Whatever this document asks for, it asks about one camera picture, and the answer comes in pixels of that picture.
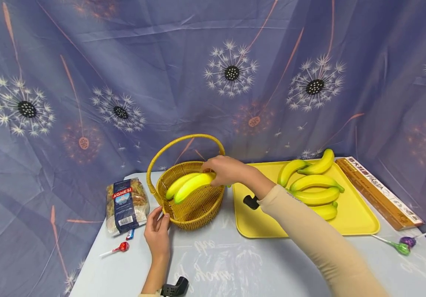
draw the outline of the yellow tray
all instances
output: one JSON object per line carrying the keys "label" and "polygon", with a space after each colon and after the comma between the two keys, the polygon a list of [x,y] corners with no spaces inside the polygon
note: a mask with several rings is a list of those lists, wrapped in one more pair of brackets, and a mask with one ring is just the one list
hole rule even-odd
{"label": "yellow tray", "polygon": [[[254,163],[250,164],[259,169],[267,178],[276,182],[279,170],[287,162],[272,162],[272,163]],[[367,206],[357,190],[345,176],[342,169],[333,163],[332,167],[324,173],[333,177],[342,187],[345,192],[340,194],[337,199],[338,214],[335,219],[329,221],[338,232],[342,235],[369,235],[376,234],[380,230],[380,223],[373,214],[372,210]],[[303,175],[294,173],[289,179],[287,187],[292,182]],[[308,191],[319,191],[319,189],[310,189]],[[236,228],[241,235],[247,238],[282,238],[288,237],[286,232],[281,228],[269,215],[266,215],[259,207],[252,210],[242,201],[246,195],[254,194],[242,184],[233,185],[234,197],[234,213],[236,217]]]}

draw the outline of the beige sleeve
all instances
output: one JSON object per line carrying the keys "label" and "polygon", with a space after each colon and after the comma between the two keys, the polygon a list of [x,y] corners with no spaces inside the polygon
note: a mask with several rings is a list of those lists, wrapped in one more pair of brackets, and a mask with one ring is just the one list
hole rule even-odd
{"label": "beige sleeve", "polygon": [[259,204],[317,266],[333,296],[388,296],[353,245],[280,185]]}

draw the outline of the forearm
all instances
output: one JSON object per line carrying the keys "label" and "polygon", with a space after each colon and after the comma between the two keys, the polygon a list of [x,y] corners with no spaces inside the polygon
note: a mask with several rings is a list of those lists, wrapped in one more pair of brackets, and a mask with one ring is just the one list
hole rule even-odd
{"label": "forearm", "polygon": [[142,288],[142,294],[155,294],[162,288],[166,283],[168,262],[169,257],[167,256],[152,260],[144,288]]}
{"label": "forearm", "polygon": [[275,186],[259,203],[317,266],[333,296],[387,296],[356,248],[284,188]]}
{"label": "forearm", "polygon": [[259,200],[266,197],[276,185],[275,182],[264,176],[258,169],[249,165],[245,167],[240,183],[253,191]]}

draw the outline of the wicker basket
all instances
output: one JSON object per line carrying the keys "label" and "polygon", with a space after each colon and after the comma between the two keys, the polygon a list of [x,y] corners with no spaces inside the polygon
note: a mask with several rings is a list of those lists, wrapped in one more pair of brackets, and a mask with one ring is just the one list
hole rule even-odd
{"label": "wicker basket", "polygon": [[174,165],[172,168],[165,171],[157,181],[157,188],[151,182],[151,170],[154,163],[164,151],[172,147],[174,144],[184,141],[186,139],[203,137],[213,140],[220,148],[219,153],[224,155],[225,148],[221,142],[215,137],[207,134],[191,134],[173,140],[164,146],[152,159],[147,169],[147,186],[150,193],[154,195],[159,205],[163,207],[164,213],[170,214],[170,222],[177,225],[184,230],[195,230],[208,224],[218,214],[221,202],[223,200],[223,193],[225,186],[219,187],[203,187],[194,191],[187,199],[181,204],[175,204],[173,200],[167,201],[165,193],[170,185],[177,179],[188,173],[200,172],[203,162],[192,161],[184,162]]}

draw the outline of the banana bunch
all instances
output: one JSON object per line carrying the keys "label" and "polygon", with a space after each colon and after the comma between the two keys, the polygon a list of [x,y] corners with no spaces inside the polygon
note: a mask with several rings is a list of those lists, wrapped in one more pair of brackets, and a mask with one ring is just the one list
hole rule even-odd
{"label": "banana bunch", "polygon": [[209,186],[216,177],[216,173],[189,173],[173,182],[165,194],[166,200],[172,200],[175,204],[182,203],[192,192],[201,187]]}
{"label": "banana bunch", "polygon": [[[327,221],[337,216],[338,203],[336,200],[345,191],[335,179],[322,175],[331,168],[334,158],[333,151],[326,149],[322,158],[316,163],[311,165],[304,160],[292,160],[282,167],[278,176],[278,184],[286,187],[289,178],[295,171],[305,175],[293,182],[288,191]],[[317,192],[305,191],[311,187],[325,189]]]}

